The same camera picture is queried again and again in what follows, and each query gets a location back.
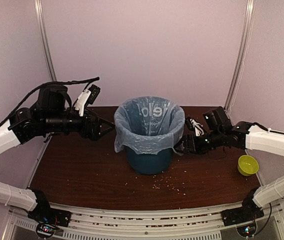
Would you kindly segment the translucent grey plastic bag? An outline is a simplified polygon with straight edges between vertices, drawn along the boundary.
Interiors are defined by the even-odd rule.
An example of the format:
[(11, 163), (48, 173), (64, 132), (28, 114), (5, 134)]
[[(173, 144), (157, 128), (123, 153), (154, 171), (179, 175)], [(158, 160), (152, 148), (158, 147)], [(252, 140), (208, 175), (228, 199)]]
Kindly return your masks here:
[(175, 102), (142, 96), (122, 103), (114, 113), (114, 151), (125, 147), (137, 155), (173, 149), (184, 133), (185, 112)]

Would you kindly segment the teal plastic trash bin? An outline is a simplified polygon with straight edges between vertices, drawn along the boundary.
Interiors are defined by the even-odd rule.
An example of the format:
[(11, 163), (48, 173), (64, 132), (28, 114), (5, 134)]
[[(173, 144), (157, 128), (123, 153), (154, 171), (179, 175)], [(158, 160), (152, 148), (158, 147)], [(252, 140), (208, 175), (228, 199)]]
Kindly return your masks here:
[(129, 165), (140, 175), (157, 175), (165, 172), (173, 156), (171, 148), (161, 150), (157, 154), (137, 154), (127, 146), (124, 151)]

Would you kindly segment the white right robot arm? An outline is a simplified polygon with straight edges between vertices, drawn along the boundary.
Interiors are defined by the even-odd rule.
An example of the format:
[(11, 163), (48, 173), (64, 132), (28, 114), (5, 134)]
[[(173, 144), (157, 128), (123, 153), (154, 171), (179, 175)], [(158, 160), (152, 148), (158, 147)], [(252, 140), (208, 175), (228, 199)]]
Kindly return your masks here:
[[(256, 122), (240, 121), (223, 128), (218, 126), (203, 135), (184, 135), (174, 146), (178, 153), (205, 154), (218, 147), (257, 150), (284, 157), (284, 132), (266, 128)], [(238, 210), (241, 220), (250, 220), (261, 208), (284, 198), (284, 175), (251, 191)]]

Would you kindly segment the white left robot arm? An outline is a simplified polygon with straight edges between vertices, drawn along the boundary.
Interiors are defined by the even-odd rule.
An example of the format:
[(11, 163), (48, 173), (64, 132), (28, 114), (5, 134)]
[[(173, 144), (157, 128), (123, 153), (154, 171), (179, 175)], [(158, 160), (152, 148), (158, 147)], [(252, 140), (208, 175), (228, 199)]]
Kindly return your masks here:
[[(22, 108), (0, 126), (0, 155), (39, 136), (78, 133), (84, 139), (98, 141), (114, 129), (114, 123), (90, 109), (80, 115), (77, 110), (41, 113)], [(0, 203), (35, 213), (43, 222), (54, 218), (54, 211), (40, 190), (0, 182)]]

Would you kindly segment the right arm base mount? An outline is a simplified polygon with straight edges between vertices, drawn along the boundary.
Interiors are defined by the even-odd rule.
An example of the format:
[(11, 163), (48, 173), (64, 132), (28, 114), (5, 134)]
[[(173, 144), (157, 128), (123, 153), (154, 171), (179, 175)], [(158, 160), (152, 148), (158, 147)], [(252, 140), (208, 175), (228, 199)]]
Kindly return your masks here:
[(257, 188), (254, 188), (246, 195), (241, 203), (241, 207), (226, 209), (221, 212), (221, 219), (225, 227), (251, 222), (250, 224), (236, 227), (237, 233), (246, 240), (253, 239), (264, 230), (270, 221), (273, 211), (272, 204), (269, 203), (268, 218), (265, 224), (258, 229), (256, 220), (258, 218), (262, 218), (264, 216), (264, 212), (262, 207), (258, 207), (253, 201), (256, 190)]

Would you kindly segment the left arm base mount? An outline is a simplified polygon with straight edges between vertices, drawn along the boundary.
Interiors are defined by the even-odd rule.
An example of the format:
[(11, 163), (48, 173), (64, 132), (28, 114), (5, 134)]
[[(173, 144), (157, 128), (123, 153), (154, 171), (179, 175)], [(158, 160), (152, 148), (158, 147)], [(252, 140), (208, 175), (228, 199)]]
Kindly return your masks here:
[(72, 216), (70, 211), (52, 208), (41, 190), (31, 189), (31, 191), (35, 195), (36, 206), (26, 212), (29, 219), (38, 223), (35, 233), (40, 239), (47, 240), (60, 230), (60, 227), (69, 226)]

